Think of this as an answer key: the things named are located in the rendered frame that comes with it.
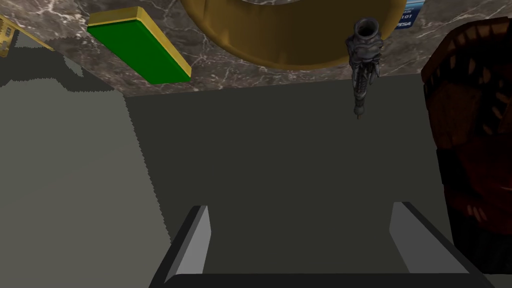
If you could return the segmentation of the yellow key-shaped object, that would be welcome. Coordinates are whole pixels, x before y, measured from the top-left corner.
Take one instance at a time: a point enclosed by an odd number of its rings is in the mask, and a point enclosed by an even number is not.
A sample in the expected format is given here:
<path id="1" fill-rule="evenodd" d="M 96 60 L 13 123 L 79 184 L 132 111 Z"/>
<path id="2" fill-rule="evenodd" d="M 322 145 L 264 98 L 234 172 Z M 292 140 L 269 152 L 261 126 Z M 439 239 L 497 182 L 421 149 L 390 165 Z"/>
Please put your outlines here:
<path id="1" fill-rule="evenodd" d="M 55 49 L 29 34 L 7 17 L 0 14 L 0 57 L 6 58 L 11 47 Z"/>

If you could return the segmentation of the green and yellow sponge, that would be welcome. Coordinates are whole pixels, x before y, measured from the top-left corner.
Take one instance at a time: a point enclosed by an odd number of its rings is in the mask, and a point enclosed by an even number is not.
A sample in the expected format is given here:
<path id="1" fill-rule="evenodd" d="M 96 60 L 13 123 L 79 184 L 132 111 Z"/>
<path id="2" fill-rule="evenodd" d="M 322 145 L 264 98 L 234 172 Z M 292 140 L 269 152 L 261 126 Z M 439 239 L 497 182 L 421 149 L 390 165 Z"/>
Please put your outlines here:
<path id="1" fill-rule="evenodd" d="M 92 13 L 87 32 L 151 85 L 191 80 L 191 66 L 141 6 Z"/>

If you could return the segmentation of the yellow-brown round bowl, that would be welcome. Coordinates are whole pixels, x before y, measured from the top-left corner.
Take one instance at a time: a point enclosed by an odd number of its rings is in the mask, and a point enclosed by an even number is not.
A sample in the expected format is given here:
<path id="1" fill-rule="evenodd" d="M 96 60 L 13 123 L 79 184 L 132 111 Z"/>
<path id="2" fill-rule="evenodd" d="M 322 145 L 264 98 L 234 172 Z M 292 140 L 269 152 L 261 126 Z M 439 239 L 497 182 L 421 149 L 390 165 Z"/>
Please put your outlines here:
<path id="1" fill-rule="evenodd" d="M 383 39 L 395 30 L 407 0 L 299 0 L 260 5 L 243 0 L 180 0 L 217 46 L 253 64 L 314 70 L 348 60 L 346 39 L 362 18 L 378 21 Z"/>

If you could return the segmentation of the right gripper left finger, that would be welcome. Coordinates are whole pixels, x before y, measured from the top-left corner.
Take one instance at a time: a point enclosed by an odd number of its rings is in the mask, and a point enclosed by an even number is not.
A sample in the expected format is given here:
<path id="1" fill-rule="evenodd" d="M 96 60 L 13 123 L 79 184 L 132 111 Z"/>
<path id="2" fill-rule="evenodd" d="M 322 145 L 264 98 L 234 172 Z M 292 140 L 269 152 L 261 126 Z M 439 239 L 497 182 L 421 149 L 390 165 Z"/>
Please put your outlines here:
<path id="1" fill-rule="evenodd" d="M 208 207 L 193 206 L 171 241 L 148 288 L 170 288 L 171 278 L 175 275 L 203 273 L 211 234 Z"/>

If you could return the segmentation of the dark red-brown basket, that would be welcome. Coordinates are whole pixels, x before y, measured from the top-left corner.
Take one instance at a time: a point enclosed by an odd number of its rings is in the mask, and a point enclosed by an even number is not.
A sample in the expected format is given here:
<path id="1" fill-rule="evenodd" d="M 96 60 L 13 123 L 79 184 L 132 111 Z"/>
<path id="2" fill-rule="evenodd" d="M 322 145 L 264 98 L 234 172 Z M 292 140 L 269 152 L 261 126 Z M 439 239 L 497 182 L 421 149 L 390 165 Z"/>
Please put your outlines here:
<path id="1" fill-rule="evenodd" d="M 512 275 L 512 17 L 451 30 L 421 78 L 453 243 Z"/>

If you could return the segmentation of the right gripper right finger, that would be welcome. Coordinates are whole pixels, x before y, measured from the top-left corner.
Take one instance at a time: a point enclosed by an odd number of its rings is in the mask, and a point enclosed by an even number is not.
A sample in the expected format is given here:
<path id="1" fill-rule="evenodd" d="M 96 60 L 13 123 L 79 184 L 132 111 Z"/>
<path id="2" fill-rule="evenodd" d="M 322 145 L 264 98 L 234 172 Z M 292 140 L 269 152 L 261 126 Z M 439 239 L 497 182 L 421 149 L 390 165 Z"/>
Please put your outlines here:
<path id="1" fill-rule="evenodd" d="M 481 273 L 410 202 L 394 202 L 389 233 L 410 273 Z"/>

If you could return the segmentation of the blue and white card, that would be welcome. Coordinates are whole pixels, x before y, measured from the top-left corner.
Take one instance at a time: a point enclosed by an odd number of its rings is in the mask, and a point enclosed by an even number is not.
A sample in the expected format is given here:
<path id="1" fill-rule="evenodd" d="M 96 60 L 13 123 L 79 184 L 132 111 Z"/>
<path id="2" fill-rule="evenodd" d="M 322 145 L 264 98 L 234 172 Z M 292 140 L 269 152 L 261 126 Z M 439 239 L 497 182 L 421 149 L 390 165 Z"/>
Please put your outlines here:
<path id="1" fill-rule="evenodd" d="M 425 0 L 407 0 L 401 19 L 395 27 L 396 30 L 410 28 L 417 19 Z"/>

